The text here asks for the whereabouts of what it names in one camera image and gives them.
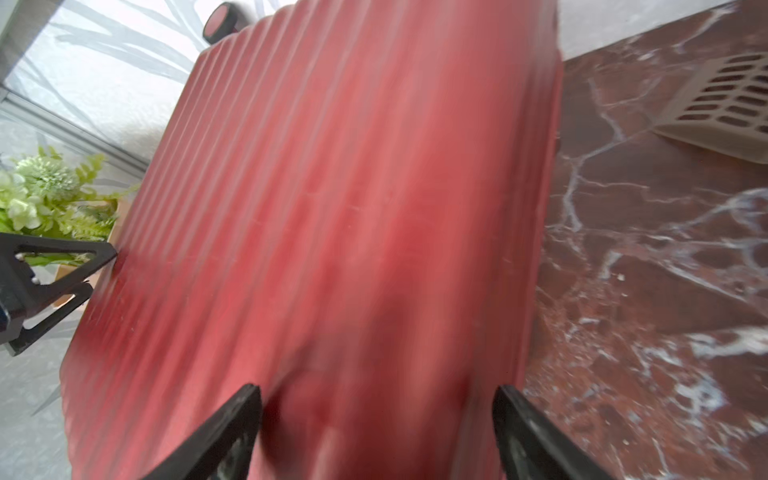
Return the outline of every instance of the artificial plant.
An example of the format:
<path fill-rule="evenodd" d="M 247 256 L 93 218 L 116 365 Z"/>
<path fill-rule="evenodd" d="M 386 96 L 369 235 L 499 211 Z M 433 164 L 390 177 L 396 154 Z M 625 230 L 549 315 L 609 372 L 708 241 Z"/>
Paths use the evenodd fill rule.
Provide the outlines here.
<path fill-rule="evenodd" d="M 106 241 L 118 219 L 118 200 L 138 185 L 113 194 L 92 187 L 104 155 L 91 155 L 69 167 L 53 148 L 13 161 L 0 170 L 0 232 L 71 240 Z M 82 264 L 82 256 L 49 254 L 27 257 L 31 265 Z"/>

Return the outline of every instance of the metal frame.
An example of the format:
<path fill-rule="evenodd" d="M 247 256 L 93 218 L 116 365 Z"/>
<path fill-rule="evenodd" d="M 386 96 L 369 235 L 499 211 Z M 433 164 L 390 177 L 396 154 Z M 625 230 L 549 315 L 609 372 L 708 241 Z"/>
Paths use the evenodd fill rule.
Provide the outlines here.
<path fill-rule="evenodd" d="M 242 386 L 143 480 L 246 480 L 261 414 L 259 387 Z"/>
<path fill-rule="evenodd" d="M 67 276 L 41 285 L 24 261 L 29 253 L 91 253 L 91 258 Z M 12 356 L 24 352 L 69 313 L 91 296 L 85 280 L 117 256 L 106 242 L 81 242 L 55 238 L 0 233 L 0 343 Z M 32 328 L 24 321 L 40 313 L 64 295 L 70 300 Z"/>
<path fill-rule="evenodd" d="M 496 389 L 493 431 L 507 480 L 613 480 L 513 386 Z"/>
<path fill-rule="evenodd" d="M 3 87 L 0 87 L 0 113 L 29 124 L 83 154 L 106 154 L 110 165 L 135 177 L 142 178 L 149 167 L 148 159 L 115 147 Z"/>
<path fill-rule="evenodd" d="M 21 3 L 22 0 L 6 0 L 5 2 L 0 2 L 0 43 L 5 40 L 5 36 L 8 34 L 8 27 Z"/>

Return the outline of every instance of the red suitcase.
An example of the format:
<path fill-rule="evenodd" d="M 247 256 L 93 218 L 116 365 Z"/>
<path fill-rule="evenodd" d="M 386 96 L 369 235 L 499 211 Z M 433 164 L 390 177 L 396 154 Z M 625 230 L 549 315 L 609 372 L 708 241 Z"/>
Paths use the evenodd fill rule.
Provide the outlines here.
<path fill-rule="evenodd" d="M 498 478 L 555 9 L 300 0 L 203 52 L 61 367 L 73 477 L 141 477 L 251 382 L 251 478 Z"/>

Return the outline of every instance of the white flower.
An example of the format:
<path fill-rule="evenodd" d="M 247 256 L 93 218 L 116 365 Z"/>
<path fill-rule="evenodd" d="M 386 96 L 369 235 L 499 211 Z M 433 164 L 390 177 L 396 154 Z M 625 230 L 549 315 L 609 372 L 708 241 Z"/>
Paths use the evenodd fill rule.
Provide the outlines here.
<path fill-rule="evenodd" d="M 81 186 L 74 170 L 55 157 L 25 158 L 16 164 L 16 173 L 30 193 L 50 200 L 70 200 L 77 196 Z"/>
<path fill-rule="evenodd" d="M 38 218 L 37 205 L 42 202 L 40 197 L 29 197 L 24 200 L 13 198 L 8 202 L 8 218 L 13 221 L 13 230 L 21 230 L 22 228 L 33 229 L 40 227 L 41 221 Z"/>

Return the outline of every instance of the green hydrangea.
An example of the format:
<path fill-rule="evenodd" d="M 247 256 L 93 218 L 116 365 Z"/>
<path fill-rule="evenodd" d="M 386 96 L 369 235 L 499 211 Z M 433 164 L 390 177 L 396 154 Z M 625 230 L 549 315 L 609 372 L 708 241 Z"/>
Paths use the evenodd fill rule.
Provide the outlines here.
<path fill-rule="evenodd" d="M 80 192 L 81 182 L 61 157 L 38 155 L 18 162 L 16 173 L 25 180 L 31 195 L 52 201 L 70 200 Z"/>

